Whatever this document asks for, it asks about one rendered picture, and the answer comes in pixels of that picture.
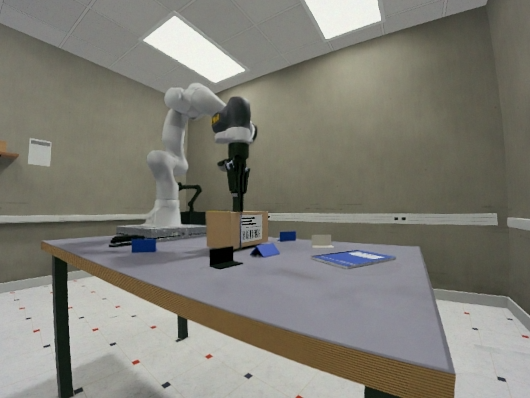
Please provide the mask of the tan cardboard box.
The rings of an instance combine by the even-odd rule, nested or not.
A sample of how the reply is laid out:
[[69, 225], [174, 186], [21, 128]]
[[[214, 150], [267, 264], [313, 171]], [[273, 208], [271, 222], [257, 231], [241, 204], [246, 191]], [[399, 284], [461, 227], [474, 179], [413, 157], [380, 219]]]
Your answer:
[[237, 249], [240, 239], [241, 247], [268, 242], [268, 212], [207, 212], [207, 247]]

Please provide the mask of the blue notebook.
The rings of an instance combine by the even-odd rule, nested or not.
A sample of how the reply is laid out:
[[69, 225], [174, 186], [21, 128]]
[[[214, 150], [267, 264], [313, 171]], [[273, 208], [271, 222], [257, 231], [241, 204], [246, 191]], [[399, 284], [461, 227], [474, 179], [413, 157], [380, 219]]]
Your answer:
[[378, 253], [366, 252], [361, 250], [353, 250], [346, 252], [338, 252], [331, 254], [323, 254], [310, 256], [310, 259], [341, 267], [344, 269], [351, 269], [391, 260], [396, 260], [396, 257], [383, 255]]

